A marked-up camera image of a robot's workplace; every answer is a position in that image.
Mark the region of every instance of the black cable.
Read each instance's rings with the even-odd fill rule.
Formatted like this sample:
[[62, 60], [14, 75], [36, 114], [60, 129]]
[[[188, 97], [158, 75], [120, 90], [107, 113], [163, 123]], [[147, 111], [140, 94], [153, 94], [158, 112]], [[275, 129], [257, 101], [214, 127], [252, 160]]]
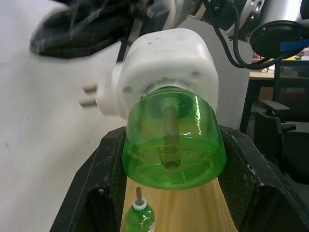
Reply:
[[234, 10], [235, 16], [236, 16], [235, 17], [236, 18], [235, 25], [234, 25], [233, 51], [234, 51], [234, 55], [235, 55], [236, 60], [239, 62], [239, 63], [237, 63], [233, 59], [233, 57], [231, 55], [231, 52], [230, 52], [230, 50], [228, 48], [228, 45], [227, 45], [227, 43], [226, 43], [222, 33], [220, 32], [220, 29], [218, 27], [217, 20], [216, 20], [215, 14], [214, 14], [214, 8], [212, 7], [211, 3], [208, 2], [208, 0], [202, 0], [202, 1], [203, 1], [204, 5], [205, 5], [206, 9], [210, 12], [210, 17], [211, 17], [213, 29], [214, 29], [216, 35], [218, 36], [222, 46], [223, 46], [223, 49], [225, 51], [225, 54], [226, 54], [228, 60], [235, 67], [237, 67], [237, 68], [252, 69], [252, 70], [264, 69], [264, 68], [267, 68], [267, 67], [269, 67], [271, 65], [276, 64], [278, 61], [280, 61], [282, 59], [286, 59], [286, 58], [289, 58], [292, 55], [294, 55], [294, 52], [291, 52], [291, 53], [288, 53], [288, 54], [283, 54], [283, 55], [281, 55], [281, 56], [279, 56], [279, 57], [275, 58], [274, 60], [272, 60], [270, 62], [267, 62], [267, 63], [265, 63], [265, 62], [269, 60], [268, 58], [264, 58], [261, 61], [259, 61], [257, 63], [254, 63], [254, 64], [246, 63], [241, 58], [241, 56], [239, 54], [239, 50], [238, 50], [239, 13], [238, 13], [237, 8], [234, 5], [231, 5], [233, 10]]
[[248, 64], [246, 63], [240, 56], [239, 54], [239, 50], [238, 50], [238, 35], [239, 35], [239, 13], [237, 8], [232, 5], [232, 9], [234, 11], [234, 15], [235, 15], [235, 25], [234, 25], [234, 39], [233, 39], [233, 50], [234, 50], [234, 55], [236, 60], [239, 62], [239, 64], [241, 66], [243, 66], [246, 69], [252, 69], [252, 70], [258, 70], [258, 69], [264, 69], [267, 68], [271, 65], [276, 64], [278, 61], [285, 59], [285, 58], [289, 58], [291, 57], [295, 52], [291, 52], [291, 53], [287, 53], [287, 54], [283, 54], [277, 58], [275, 58], [274, 60], [267, 62], [267, 63], [259, 63], [259, 64]]
[[223, 35], [220, 32], [220, 29], [219, 29], [219, 27], [217, 25], [217, 20], [216, 20], [216, 17], [214, 15], [214, 11], [213, 11], [212, 5], [208, 2], [208, 0], [202, 0], [202, 1], [203, 1], [204, 5], [205, 5], [206, 9], [210, 12], [210, 17], [211, 17], [211, 21], [212, 21], [212, 27], [213, 27], [216, 35], [218, 36], [218, 38], [219, 38], [219, 40], [220, 40], [220, 42], [221, 42], [221, 44], [223, 46], [223, 49], [225, 51], [225, 54], [226, 54], [228, 60], [235, 67], [243, 69], [243, 67], [240, 64], [238, 64], [236, 61], [234, 61], [234, 59], [233, 59], [233, 57], [231, 55], [231, 52], [230, 52], [230, 50], [228, 48], [228, 45], [227, 45], [227, 43], [225, 41], [225, 38], [223, 37]]

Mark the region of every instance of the black chair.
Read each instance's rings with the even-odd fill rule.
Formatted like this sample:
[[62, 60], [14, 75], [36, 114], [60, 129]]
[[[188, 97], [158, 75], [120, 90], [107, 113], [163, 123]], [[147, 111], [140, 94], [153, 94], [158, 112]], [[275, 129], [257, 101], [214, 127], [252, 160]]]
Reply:
[[254, 143], [265, 157], [296, 182], [309, 184], [309, 132], [294, 122], [309, 122], [309, 61], [276, 65], [273, 101], [255, 116]]

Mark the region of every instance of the wooden surface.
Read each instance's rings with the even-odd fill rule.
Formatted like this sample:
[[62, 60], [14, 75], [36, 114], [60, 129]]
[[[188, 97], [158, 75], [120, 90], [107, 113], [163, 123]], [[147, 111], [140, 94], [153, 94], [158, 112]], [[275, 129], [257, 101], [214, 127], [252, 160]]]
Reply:
[[236, 232], [217, 179], [186, 190], [160, 190], [141, 186], [128, 178], [120, 232], [125, 215], [136, 198], [136, 187], [154, 209], [156, 232]]
[[273, 81], [275, 74], [273, 72], [250, 71], [250, 80], [268, 80]]
[[272, 100], [274, 87], [261, 87], [259, 101]]

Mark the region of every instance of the white bottle cap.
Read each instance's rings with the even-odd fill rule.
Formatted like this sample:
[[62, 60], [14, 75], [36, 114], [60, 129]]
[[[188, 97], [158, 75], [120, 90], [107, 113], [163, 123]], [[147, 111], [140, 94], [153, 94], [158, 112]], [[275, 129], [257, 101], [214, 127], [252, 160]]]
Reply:
[[146, 201], [145, 198], [142, 198], [143, 204], [141, 204], [141, 205], [137, 205], [137, 204], [136, 204], [136, 201], [137, 201], [137, 199], [135, 199], [135, 201], [132, 203], [132, 207], [133, 207], [135, 210], [141, 211], [141, 210], [144, 210], [144, 209], [147, 207], [147, 201]]

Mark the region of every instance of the desk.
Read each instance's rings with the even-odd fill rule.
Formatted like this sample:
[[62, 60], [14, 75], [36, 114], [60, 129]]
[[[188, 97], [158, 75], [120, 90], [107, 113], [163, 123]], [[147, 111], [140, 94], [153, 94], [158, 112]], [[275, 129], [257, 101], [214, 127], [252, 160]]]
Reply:
[[243, 107], [240, 129], [239, 129], [242, 133], [245, 134], [247, 132], [254, 97], [260, 94], [261, 87], [273, 87], [274, 80], [275, 80], [275, 74], [271, 72], [267, 73], [257, 71], [250, 72], [246, 100]]
[[154, 209], [158, 232], [236, 232], [218, 179], [198, 188], [160, 190], [141, 186], [128, 178], [121, 230], [126, 231], [125, 215], [131, 207], [135, 188]]

